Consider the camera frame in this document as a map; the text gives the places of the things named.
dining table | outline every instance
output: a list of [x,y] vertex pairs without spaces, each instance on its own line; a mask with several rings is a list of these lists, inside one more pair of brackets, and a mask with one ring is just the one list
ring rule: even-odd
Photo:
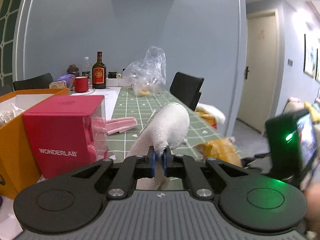
[[[106,120],[129,116],[136,118],[138,124],[135,128],[107,136],[108,158],[112,158],[115,163],[123,162],[126,158],[140,131],[147,125],[153,111],[171,102],[183,105],[190,117],[187,142],[172,150],[172,154],[190,155],[199,160],[202,155],[194,148],[195,145],[224,137],[167,90],[149,96],[136,96],[132,87],[107,87],[100,90],[89,89],[86,93],[71,94],[71,96],[77,95],[104,95]],[[181,189],[183,189],[182,181],[177,178],[171,178],[165,188],[165,190]],[[0,208],[0,239],[11,240],[22,229],[13,212],[13,200],[6,197],[3,199],[4,202]]]

green light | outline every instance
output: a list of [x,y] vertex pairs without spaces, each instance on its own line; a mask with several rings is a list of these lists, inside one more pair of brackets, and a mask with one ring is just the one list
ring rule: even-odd
[[292,133],[289,134],[289,135],[285,138],[285,140],[286,140],[286,141],[289,141],[291,138],[292,138]]

person's hand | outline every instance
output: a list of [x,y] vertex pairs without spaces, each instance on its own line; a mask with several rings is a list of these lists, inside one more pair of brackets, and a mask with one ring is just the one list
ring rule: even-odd
[[320,240],[320,183],[312,184],[304,191],[307,199],[307,230],[317,233]]

plastic water bottle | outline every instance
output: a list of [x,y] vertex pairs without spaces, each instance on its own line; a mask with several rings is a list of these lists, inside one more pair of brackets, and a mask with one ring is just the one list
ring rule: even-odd
[[89,57],[84,57],[84,61],[83,61],[83,71],[82,71],[82,76],[86,76],[88,77],[88,82],[89,85],[91,85],[91,66],[89,63]]

red bottle label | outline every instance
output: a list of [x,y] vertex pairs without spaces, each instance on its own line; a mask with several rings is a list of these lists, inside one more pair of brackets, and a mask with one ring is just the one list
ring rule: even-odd
[[97,67],[93,69],[93,83],[103,84],[104,83],[104,68]]

